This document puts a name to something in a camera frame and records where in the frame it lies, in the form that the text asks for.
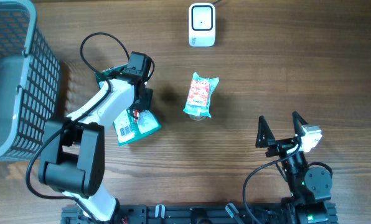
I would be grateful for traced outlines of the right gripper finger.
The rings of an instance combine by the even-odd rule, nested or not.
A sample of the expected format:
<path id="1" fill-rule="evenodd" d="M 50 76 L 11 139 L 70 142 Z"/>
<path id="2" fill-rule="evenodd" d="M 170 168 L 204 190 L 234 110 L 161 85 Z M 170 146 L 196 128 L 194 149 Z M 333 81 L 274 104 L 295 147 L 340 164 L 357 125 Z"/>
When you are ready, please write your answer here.
<path id="1" fill-rule="evenodd" d="M 292 112 L 292 117 L 293 117 L 294 132 L 298 136 L 302 136 L 304 134 L 303 125 L 307 125 L 308 124 L 307 121 L 304 120 L 297 111 Z"/>
<path id="2" fill-rule="evenodd" d="M 256 137 L 256 147 L 270 147 L 275 144 L 275 137 L 263 115 L 258 120 L 258 134 Z"/>

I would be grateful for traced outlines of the green white gloves package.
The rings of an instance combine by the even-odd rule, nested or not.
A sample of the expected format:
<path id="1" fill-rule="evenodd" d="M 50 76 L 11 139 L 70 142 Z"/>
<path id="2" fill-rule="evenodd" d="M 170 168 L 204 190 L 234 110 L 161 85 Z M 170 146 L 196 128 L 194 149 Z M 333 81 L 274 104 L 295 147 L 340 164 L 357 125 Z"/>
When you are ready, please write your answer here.
<path id="1" fill-rule="evenodd" d="M 96 72 L 100 96 L 106 96 L 96 109 L 98 123 L 108 129 L 113 126 L 118 144 L 139 141 L 156 131 L 161 125 L 149 110 L 131 110 L 130 106 L 142 97 L 147 88 L 150 72 L 135 74 L 127 64 Z"/>

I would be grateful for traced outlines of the teal wet wipes pack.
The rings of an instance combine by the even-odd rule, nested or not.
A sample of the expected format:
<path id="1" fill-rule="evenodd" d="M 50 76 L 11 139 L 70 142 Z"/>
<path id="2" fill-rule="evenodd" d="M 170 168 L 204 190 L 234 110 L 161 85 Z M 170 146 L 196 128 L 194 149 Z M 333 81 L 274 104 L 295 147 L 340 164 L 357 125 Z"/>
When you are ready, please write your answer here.
<path id="1" fill-rule="evenodd" d="M 195 116 L 205 116 L 211 118 L 210 114 L 210 101 L 213 92 L 215 91 L 218 83 L 219 83 L 219 77 L 216 78 L 205 78 L 205 77 L 200 77 L 197 72 L 194 72 L 192 75 L 192 80 L 201 80 L 201 79 L 208 79 L 210 83 L 210 93 L 209 93 L 209 98 L 208 98 L 208 103 L 207 106 L 192 106 L 187 104 L 187 100 L 185 103 L 185 107 L 183 109 L 183 112 L 188 114 L 188 115 L 195 115 Z"/>

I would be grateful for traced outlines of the red white tissue pack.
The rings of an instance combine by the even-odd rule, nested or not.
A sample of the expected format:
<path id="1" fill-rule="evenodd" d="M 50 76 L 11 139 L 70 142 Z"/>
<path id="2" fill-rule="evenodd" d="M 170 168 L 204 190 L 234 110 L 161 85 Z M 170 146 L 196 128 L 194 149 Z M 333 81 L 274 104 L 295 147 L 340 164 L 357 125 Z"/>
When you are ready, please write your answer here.
<path id="1" fill-rule="evenodd" d="M 210 83 L 208 79 L 192 80 L 187 104 L 192 106 L 207 106 L 210 93 Z"/>

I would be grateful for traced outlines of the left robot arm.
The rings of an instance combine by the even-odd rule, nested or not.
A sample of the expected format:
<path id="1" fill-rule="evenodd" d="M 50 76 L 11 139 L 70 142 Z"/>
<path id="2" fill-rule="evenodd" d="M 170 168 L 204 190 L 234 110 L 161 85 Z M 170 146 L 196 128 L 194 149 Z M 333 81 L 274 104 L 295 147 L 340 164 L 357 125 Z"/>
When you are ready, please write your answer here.
<path id="1" fill-rule="evenodd" d="M 91 223 L 126 223 L 120 203 L 102 184 L 105 171 L 105 131 L 124 111 L 138 119 L 151 106 L 146 88 L 154 68 L 151 57 L 132 52 L 120 71 L 103 75 L 105 83 L 83 107 L 45 126 L 40 149 L 39 182 L 73 200 Z"/>

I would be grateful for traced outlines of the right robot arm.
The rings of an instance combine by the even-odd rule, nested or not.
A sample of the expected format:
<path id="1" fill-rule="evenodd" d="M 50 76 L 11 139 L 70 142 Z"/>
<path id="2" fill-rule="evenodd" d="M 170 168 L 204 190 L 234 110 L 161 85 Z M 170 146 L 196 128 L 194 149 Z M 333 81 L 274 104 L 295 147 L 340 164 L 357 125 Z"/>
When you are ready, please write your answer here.
<path id="1" fill-rule="evenodd" d="M 292 113 L 294 136 L 276 139 L 264 116 L 258 120 L 256 147 L 266 148 L 266 157 L 277 157 L 276 166 L 288 184 L 291 196 L 281 200 L 280 207 L 288 223 L 329 223 L 331 168 L 322 162 L 308 162 L 311 152 L 322 138 L 322 130 L 309 124 L 297 112 Z"/>

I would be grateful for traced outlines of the white barcode scanner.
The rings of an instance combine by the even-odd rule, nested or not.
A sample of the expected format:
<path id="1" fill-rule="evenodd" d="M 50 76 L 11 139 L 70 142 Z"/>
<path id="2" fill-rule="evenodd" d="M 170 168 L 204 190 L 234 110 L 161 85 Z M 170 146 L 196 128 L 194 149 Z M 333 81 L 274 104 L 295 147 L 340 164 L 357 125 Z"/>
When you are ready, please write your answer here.
<path id="1" fill-rule="evenodd" d="M 198 2 L 189 7 L 189 45 L 211 47 L 216 38 L 216 10 L 212 3 Z"/>

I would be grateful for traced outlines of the grey plastic mesh basket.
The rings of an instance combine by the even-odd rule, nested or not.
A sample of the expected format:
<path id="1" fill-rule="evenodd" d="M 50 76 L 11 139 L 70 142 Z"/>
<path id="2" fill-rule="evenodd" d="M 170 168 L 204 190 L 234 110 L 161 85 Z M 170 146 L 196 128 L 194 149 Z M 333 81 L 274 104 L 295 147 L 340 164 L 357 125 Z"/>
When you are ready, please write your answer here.
<path id="1" fill-rule="evenodd" d="M 0 0 L 0 161 L 29 160 L 42 145 L 61 77 L 33 3 Z"/>

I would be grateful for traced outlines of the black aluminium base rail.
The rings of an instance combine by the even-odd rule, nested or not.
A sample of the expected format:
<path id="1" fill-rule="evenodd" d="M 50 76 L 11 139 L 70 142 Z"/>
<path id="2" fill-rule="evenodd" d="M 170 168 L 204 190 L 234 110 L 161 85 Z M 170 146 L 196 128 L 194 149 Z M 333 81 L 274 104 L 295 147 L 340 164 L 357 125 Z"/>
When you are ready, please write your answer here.
<path id="1" fill-rule="evenodd" d="M 297 208 L 290 212 L 278 203 L 263 203 L 252 206 L 260 223 L 331 223 L 339 222 L 336 206 L 326 204 L 327 213 L 311 207 Z M 243 206 L 236 210 L 219 206 L 120 206 L 120 223 L 254 223 Z"/>

